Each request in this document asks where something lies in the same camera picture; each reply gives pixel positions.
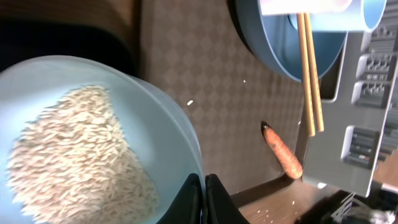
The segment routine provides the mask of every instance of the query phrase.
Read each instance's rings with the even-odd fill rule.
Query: wooden chopstick
[[[313,120],[312,110],[312,97],[311,97],[311,83],[310,83],[310,69],[308,65],[308,52],[307,52],[307,41],[305,35],[305,22],[304,14],[297,14],[297,27],[298,27],[298,38],[300,40],[300,54],[301,64],[303,70],[303,87],[304,87],[304,107],[305,107],[305,118],[307,122],[307,131],[309,136],[315,135],[315,125]]]
[[[318,70],[317,70],[317,62],[315,60],[315,50],[313,47],[312,27],[311,27],[311,19],[309,13],[304,13],[304,23],[305,23],[305,35],[307,37],[308,59],[310,61],[312,100],[313,100],[313,106],[315,107],[314,111],[315,111],[315,118],[317,119],[317,129],[319,132],[322,132],[325,130],[325,127],[323,125],[322,104],[321,104],[321,96],[319,93]]]

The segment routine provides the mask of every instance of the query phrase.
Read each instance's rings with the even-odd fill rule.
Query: dish rack
[[[303,180],[365,197],[378,161],[398,149],[398,1],[373,33],[349,33],[333,99],[322,100],[325,131],[308,140]]]

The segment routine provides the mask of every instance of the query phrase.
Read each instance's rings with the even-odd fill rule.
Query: rice
[[[124,140],[102,86],[72,90],[29,122],[8,186],[36,223],[139,223],[159,196]]]

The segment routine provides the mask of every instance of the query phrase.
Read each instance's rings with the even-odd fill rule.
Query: light blue plate
[[[205,189],[198,139],[184,112],[156,87],[103,64],[76,57],[49,56],[19,63],[0,74],[0,223],[34,223],[21,215],[21,203],[6,186],[6,164],[13,142],[43,108],[66,92],[102,85],[121,122],[126,140],[137,154],[160,196],[156,223],[191,173]]]
[[[244,38],[252,53],[281,75],[301,82],[302,67],[299,34],[288,16],[263,16],[260,0],[236,0],[236,12]],[[346,32],[314,32],[313,43],[321,78],[334,64]]]

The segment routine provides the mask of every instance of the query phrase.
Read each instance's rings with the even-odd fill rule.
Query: carrot
[[[275,153],[286,174],[299,179],[303,175],[303,167],[289,147],[281,140],[279,135],[265,122],[261,122],[261,132],[269,147]]]

